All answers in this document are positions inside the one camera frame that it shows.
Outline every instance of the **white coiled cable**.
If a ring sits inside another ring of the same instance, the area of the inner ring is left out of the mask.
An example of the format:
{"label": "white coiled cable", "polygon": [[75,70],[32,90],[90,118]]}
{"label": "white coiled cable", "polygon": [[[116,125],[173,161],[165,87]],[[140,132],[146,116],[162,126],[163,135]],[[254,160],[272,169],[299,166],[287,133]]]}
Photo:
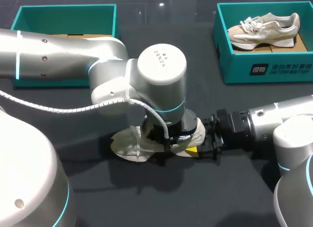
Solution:
{"label": "white coiled cable", "polygon": [[[18,99],[10,94],[7,94],[3,91],[0,90],[0,96],[3,96],[4,98],[19,103],[21,105],[24,106],[28,106],[37,110],[41,110],[41,111],[46,111],[46,112],[51,112],[51,113],[57,113],[57,114],[75,114],[75,113],[81,113],[81,112],[86,112],[86,111],[91,111],[91,110],[95,110],[98,108],[102,108],[105,106],[109,106],[109,105],[113,105],[113,104],[118,104],[118,103],[122,103],[122,102],[126,102],[124,99],[118,99],[118,100],[113,100],[111,102],[106,102],[106,103],[99,103],[99,104],[95,104],[95,105],[91,105],[91,106],[87,106],[87,107],[82,107],[82,108],[77,108],[77,109],[56,109],[56,108],[51,108],[51,107],[46,107],[46,106],[41,106],[41,105],[37,105],[37,104],[33,104],[27,101],[23,101],[21,99]],[[164,137],[166,139],[169,138],[168,135],[168,128],[166,126],[166,123],[164,122],[164,120],[161,118],[160,115],[158,115],[158,113],[152,109],[150,106],[148,106],[146,103],[142,102],[142,101],[138,101],[135,99],[128,99],[130,102],[134,103],[135,105],[139,105],[142,106],[143,108],[145,108],[147,111],[149,111],[154,117],[157,118],[157,120],[160,122],[160,124],[162,125],[163,129],[164,129]]]}

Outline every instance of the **teal box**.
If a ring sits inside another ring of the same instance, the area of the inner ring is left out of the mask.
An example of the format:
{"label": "teal box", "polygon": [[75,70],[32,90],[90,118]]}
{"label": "teal box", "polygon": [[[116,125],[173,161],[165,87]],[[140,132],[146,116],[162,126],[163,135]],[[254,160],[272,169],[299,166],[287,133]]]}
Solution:
{"label": "teal box", "polygon": [[[104,34],[120,39],[116,4],[21,6],[11,30],[42,34]],[[86,80],[15,80],[15,87],[88,87]]]}
{"label": "teal box", "polygon": [[[299,35],[307,52],[234,53],[227,30],[247,17],[300,16]],[[218,3],[214,22],[214,44],[226,84],[313,82],[313,5],[309,1]],[[251,75],[265,67],[261,75]]]}

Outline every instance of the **sneaker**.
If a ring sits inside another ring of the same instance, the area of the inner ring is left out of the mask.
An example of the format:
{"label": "sneaker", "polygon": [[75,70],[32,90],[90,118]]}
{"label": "sneaker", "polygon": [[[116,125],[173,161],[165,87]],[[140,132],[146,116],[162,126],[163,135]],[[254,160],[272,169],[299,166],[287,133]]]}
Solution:
{"label": "sneaker", "polygon": [[240,24],[227,30],[230,42],[236,49],[253,50],[259,44],[294,47],[300,18],[296,13],[289,17],[268,13],[262,17],[249,17]]}
{"label": "sneaker", "polygon": [[[147,138],[147,135],[152,130],[153,125],[147,120],[144,121],[142,127],[131,126],[112,136],[111,144],[112,151],[119,157],[134,161],[145,162],[154,153],[164,152],[164,146],[156,141]],[[185,152],[185,149],[201,145],[205,139],[205,128],[201,120],[197,121],[197,129],[193,135],[172,145],[171,151],[183,157],[192,157],[190,153]]]}

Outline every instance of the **screw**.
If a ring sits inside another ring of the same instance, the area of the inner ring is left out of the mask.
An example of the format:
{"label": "screw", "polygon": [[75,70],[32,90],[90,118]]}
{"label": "screw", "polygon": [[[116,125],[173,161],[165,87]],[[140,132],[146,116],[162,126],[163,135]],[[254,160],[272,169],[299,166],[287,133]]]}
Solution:
{"label": "screw", "polygon": [[264,115],[264,113],[263,113],[262,111],[260,111],[260,112],[258,112],[256,115],[259,116],[259,117],[261,117],[261,116]]}

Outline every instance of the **yellow tag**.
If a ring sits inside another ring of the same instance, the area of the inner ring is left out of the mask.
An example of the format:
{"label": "yellow tag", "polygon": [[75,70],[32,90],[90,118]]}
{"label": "yellow tag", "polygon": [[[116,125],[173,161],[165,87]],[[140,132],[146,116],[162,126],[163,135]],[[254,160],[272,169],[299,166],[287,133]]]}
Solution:
{"label": "yellow tag", "polygon": [[197,147],[194,146],[194,147],[187,148],[186,151],[197,152]]}
{"label": "yellow tag", "polygon": [[192,157],[199,157],[196,146],[187,148],[187,149],[185,149],[185,151],[187,154],[189,154]]}

